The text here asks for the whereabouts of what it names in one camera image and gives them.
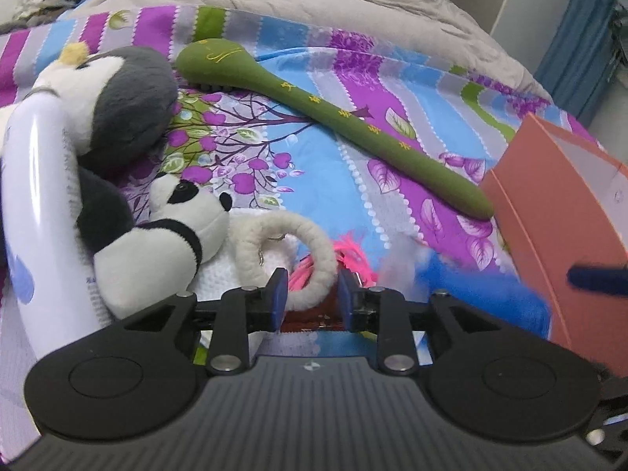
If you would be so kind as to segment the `small panda plush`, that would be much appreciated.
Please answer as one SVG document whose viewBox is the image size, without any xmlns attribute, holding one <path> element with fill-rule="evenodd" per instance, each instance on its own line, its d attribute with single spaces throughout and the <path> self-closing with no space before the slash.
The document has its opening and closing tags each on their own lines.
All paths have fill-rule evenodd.
<svg viewBox="0 0 628 471">
<path fill-rule="evenodd" d="M 94 255 L 100 296 L 118 319 L 187 289 L 225 243 L 233 199 L 162 173 L 150 185 L 150 219 Z"/>
</svg>

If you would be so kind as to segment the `grey duvet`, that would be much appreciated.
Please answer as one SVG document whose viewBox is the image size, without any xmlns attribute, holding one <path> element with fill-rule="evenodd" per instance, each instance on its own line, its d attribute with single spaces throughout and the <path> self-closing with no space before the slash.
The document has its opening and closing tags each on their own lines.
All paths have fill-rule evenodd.
<svg viewBox="0 0 628 471">
<path fill-rule="evenodd" d="M 166 4 L 218 6 L 340 28 L 435 55 L 522 93 L 547 98 L 532 73 L 450 0 L 87 0 L 71 17 Z"/>
</svg>

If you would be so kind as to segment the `grey white penguin plush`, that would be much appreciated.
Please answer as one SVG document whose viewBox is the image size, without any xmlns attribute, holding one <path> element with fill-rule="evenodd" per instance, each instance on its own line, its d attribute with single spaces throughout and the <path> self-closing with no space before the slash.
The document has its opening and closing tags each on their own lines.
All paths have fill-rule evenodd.
<svg viewBox="0 0 628 471">
<path fill-rule="evenodd" d="M 91 54 L 80 42 L 64 47 L 33 87 L 53 90 L 68 117 L 82 199 L 77 225 L 95 254 L 134 227 L 129 204 L 112 181 L 165 134 L 178 100 L 175 75 L 152 48 Z"/>
</svg>

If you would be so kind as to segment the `blue curtain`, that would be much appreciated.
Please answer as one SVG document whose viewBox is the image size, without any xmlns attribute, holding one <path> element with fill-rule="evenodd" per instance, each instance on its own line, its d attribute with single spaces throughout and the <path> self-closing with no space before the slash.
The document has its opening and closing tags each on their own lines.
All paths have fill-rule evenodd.
<svg viewBox="0 0 628 471">
<path fill-rule="evenodd" d="M 619 66 L 617 0 L 571 0 L 535 73 L 553 103 L 589 126 Z"/>
</svg>

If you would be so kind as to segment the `pink cardboard box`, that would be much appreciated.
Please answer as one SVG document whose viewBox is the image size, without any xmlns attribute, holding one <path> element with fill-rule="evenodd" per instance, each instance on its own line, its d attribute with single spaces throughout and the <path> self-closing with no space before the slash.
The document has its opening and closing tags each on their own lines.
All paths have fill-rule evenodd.
<svg viewBox="0 0 628 471">
<path fill-rule="evenodd" d="M 548 302 L 550 339 L 627 372 L 627 300 L 568 282 L 576 264 L 627 264 L 627 167 L 594 141 L 527 116 L 480 183 L 520 279 Z"/>
</svg>

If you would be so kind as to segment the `white fluffy ring pouch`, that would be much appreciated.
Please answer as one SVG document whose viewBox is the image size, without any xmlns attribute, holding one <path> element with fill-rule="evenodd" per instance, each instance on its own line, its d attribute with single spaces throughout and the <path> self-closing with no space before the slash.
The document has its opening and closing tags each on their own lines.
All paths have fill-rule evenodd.
<svg viewBox="0 0 628 471">
<path fill-rule="evenodd" d="M 225 243 L 200 267 L 190 288 L 199 299 L 214 300 L 236 287 L 263 287 L 278 268 L 295 279 L 301 246 L 309 249 L 313 270 L 305 285 L 290 287 L 285 309 L 312 309 L 338 277 L 333 244 L 311 219 L 288 210 L 234 210 Z"/>
</svg>

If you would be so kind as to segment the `colourful striped bed sheet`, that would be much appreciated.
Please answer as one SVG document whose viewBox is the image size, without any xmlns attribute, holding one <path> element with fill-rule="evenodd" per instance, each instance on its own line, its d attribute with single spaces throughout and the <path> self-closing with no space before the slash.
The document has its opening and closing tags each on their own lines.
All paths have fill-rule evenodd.
<svg viewBox="0 0 628 471">
<path fill-rule="evenodd" d="M 172 58 L 214 36 L 243 45 L 290 84 L 472 182 L 499 161 L 527 115 L 584 134 L 572 115 L 530 91 L 438 57 L 356 32 L 212 6 L 149 6 L 4 34 L 1 101 L 24 97 L 74 42 L 94 53 L 146 46 Z M 159 170 L 230 192 L 242 208 L 309 217 L 330 237 L 351 238 L 373 267 L 395 234 L 411 233 L 473 269 L 513 268 L 493 222 L 459 215 L 380 159 L 258 95 L 181 88 L 167 138 L 117 181 L 136 220 L 148 217 L 148 188 Z"/>
</svg>

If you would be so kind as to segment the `white spray can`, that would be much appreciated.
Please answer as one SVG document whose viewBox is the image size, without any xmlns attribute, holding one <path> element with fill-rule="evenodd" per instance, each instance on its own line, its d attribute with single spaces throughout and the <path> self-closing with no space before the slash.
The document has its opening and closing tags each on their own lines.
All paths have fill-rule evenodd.
<svg viewBox="0 0 628 471">
<path fill-rule="evenodd" d="M 75 149 L 62 101 L 28 94 L 7 122 L 2 218 L 13 293 L 36 358 L 111 321 L 77 219 L 82 208 Z"/>
</svg>

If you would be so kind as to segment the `green massage stick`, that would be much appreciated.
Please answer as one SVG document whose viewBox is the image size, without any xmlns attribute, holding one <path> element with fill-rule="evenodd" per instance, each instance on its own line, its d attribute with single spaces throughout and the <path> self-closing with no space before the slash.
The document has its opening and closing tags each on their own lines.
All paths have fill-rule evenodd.
<svg viewBox="0 0 628 471">
<path fill-rule="evenodd" d="M 191 43 L 177 56 L 175 68 L 192 84 L 249 90 L 275 100 L 382 159 L 467 217 L 494 216 L 493 204 L 477 185 L 349 111 L 279 78 L 232 40 Z"/>
</svg>

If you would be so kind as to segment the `red foil wrapper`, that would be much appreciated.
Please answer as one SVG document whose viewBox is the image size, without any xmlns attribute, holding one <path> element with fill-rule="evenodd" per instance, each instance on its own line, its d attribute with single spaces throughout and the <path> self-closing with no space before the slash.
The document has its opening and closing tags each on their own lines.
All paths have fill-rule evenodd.
<svg viewBox="0 0 628 471">
<path fill-rule="evenodd" d="M 321 303 L 302 312 L 288 312 L 281 325 L 283 333 L 344 330 L 340 312 L 334 303 Z"/>
</svg>

